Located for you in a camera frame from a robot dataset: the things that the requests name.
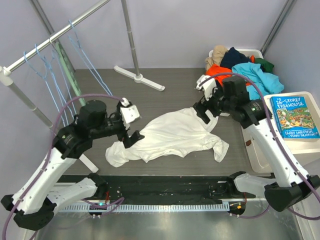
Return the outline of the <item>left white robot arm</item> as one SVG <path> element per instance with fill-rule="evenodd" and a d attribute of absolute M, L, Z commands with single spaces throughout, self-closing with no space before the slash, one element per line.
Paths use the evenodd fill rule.
<path fill-rule="evenodd" d="M 68 205 L 86 198 L 102 199 L 108 185 L 97 173 L 90 173 L 61 191 L 53 192 L 52 188 L 64 172 L 93 146 L 94 140 L 117 136 L 126 149 L 142 140 L 144 136 L 137 130 L 128 135 L 130 124 L 140 117 L 138 108 L 125 98 L 118 102 L 111 114 L 107 113 L 104 102 L 88 101 L 74 116 L 73 122 L 58 131 L 43 163 L 29 181 L 17 193 L 1 199 L 3 207 L 14 216 L 14 222 L 20 228 L 38 231 Z"/>

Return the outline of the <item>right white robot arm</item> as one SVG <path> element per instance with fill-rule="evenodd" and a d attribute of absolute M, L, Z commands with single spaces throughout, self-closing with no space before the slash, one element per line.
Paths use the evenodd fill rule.
<path fill-rule="evenodd" d="M 257 142 L 266 157 L 274 178 L 250 175 L 244 171 L 228 177 L 226 193 L 233 198 L 248 193 L 266 199 L 277 212 L 290 210 L 291 206 L 305 200 L 311 194 L 318 199 L 320 186 L 318 175 L 310 175 L 290 151 L 283 138 L 272 125 L 271 112 L 263 98 L 251 100 L 246 83 L 248 77 L 238 73 L 226 73 L 220 84 L 216 76 L 201 76 L 196 89 L 203 97 L 193 105 L 196 115 L 206 124 L 207 112 L 214 117 L 229 114 Z"/>

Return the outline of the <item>white t shirt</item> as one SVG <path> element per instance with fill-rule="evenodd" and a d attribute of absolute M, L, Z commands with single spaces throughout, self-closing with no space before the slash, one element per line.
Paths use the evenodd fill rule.
<path fill-rule="evenodd" d="M 220 163 L 226 156 L 229 144 L 212 134 L 218 123 L 210 111 L 206 111 L 208 123 L 199 118 L 192 108 L 168 112 L 151 120 L 141 131 L 142 140 L 125 148 L 120 141 L 106 149 L 105 159 L 119 168 L 130 161 L 148 163 L 163 156 L 184 158 L 192 152 L 213 151 L 213 159 Z"/>

